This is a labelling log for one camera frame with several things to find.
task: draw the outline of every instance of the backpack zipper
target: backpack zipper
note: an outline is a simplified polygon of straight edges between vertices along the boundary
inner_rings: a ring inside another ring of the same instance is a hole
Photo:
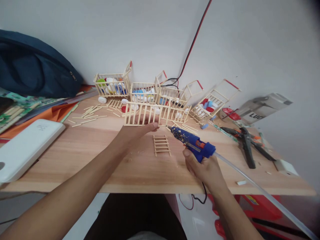
[[[74,81],[77,81],[76,77],[73,75],[71,71],[70,71],[70,75],[73,77]]]

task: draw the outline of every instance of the white eraser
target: white eraser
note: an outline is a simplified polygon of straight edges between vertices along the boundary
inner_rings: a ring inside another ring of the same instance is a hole
[[[238,184],[239,186],[244,185],[244,184],[246,184],[246,183],[247,183],[247,181],[246,181],[246,180],[243,180],[243,181],[237,182],[237,184]]]
[[[0,148],[0,183],[18,180],[66,127],[38,119]]]
[[[299,176],[297,171],[294,169],[293,165],[286,162],[285,160],[278,159],[274,162],[277,170],[286,176]]]

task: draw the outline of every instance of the wooden table surface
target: wooden table surface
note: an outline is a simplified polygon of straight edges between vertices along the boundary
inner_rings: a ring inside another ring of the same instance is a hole
[[[68,119],[77,123],[86,107],[97,105],[98,97],[82,101]],[[33,167],[16,182],[10,183],[2,191],[45,191],[49,192],[59,184],[73,176],[98,153],[100,153],[117,135],[124,124],[124,118],[119,118],[102,108],[95,114],[108,115],[98,118],[79,127],[65,121],[66,130],[42,154]],[[235,127],[232,123],[224,123],[219,118],[215,120],[219,126]],[[250,176],[261,187],[274,195],[315,195],[316,192],[302,178],[287,177],[279,173],[274,164],[252,148],[256,169],[249,169],[237,142],[227,137],[213,126],[201,130],[193,119],[187,125],[199,129],[198,135],[202,141],[216,146],[216,151],[235,164]],[[172,157],[167,152],[154,155],[153,135],[167,135]],[[164,127],[157,132],[148,133],[132,146],[130,153],[122,160],[118,168],[101,188],[100,192],[114,193],[203,193],[201,182],[187,170],[182,155],[183,144],[175,139]],[[233,194],[260,194],[249,183],[238,186],[236,182],[244,178],[223,161],[218,160],[223,176]]]

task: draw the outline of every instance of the white power bank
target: white power bank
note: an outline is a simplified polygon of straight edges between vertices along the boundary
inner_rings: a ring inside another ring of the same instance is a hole
[[[38,119],[0,148],[0,183],[18,180],[63,132],[59,122]]]

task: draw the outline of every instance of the electrical wire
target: electrical wire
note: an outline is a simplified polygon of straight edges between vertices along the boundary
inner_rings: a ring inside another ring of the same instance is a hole
[[[16,219],[18,219],[18,218],[14,218],[14,219],[11,219],[11,220],[8,220],[8,221],[5,221],[5,222],[1,222],[0,225],[5,224],[5,223],[8,223],[8,222],[12,222],[12,221],[14,221],[14,220],[16,220]]]
[[[180,199],[180,202],[181,202],[181,203],[182,203],[182,205],[183,205],[186,209],[188,209],[188,210],[192,210],[192,209],[193,209],[194,201],[193,201],[193,197],[191,197],[191,198],[192,198],[192,208],[187,208],[187,207],[183,204],[183,202],[181,201],[180,193],[179,193],[179,199]]]
[[[183,202],[181,201],[181,198],[180,198],[180,194],[179,194],[179,199],[180,199],[180,202],[182,203],[182,205],[188,209],[188,210],[192,210],[193,209],[193,206],[194,206],[194,201],[193,199],[195,200],[198,200],[201,204],[205,204],[206,203],[206,200],[207,200],[207,197],[208,197],[208,194],[207,194],[207,190],[206,190],[206,187],[204,186],[204,183],[202,182],[202,185],[203,185],[203,188],[204,188],[204,192],[205,192],[205,198],[204,198],[204,201],[202,202],[199,198],[195,197],[194,194],[191,194],[191,198],[192,198],[192,208],[187,208]]]
[[[204,186],[204,183],[203,183],[203,182],[202,182],[202,185],[203,185],[203,188],[204,188],[204,192],[205,192],[205,194],[206,194],[203,202],[202,202],[199,198],[195,197],[193,194],[191,194],[191,195],[192,195],[192,197],[193,197],[195,200],[198,200],[201,204],[205,204],[208,195],[207,195],[206,187]]]
[[[176,81],[175,81],[174,83],[172,83],[172,84],[164,85],[164,86],[162,86],[162,87],[175,86],[177,89],[179,89],[179,78],[181,77],[181,75],[182,75],[182,73],[183,73],[183,70],[184,70],[184,68],[186,67],[186,64],[187,64],[188,58],[189,58],[189,56],[190,56],[191,50],[192,50],[193,45],[194,45],[194,43],[195,43],[195,41],[196,41],[196,39],[197,39],[199,30],[200,30],[201,25],[202,25],[202,22],[203,22],[203,19],[204,19],[204,17],[205,17],[206,14],[207,14],[207,11],[208,11],[208,9],[209,9],[209,7],[210,7],[211,2],[212,2],[212,0],[209,0],[208,5],[207,5],[207,7],[206,7],[206,10],[204,11],[204,13],[203,13],[203,15],[202,15],[200,24],[199,24],[198,29],[197,29],[197,32],[196,32],[196,35],[195,35],[194,38],[193,38],[191,47],[190,47],[190,49],[189,49],[188,55],[187,55],[187,57],[186,57],[186,60],[184,61],[183,68],[182,68],[182,70],[181,70],[181,73],[180,73],[179,77],[177,77],[177,78],[169,78],[168,81],[169,81],[169,80],[176,80]]]

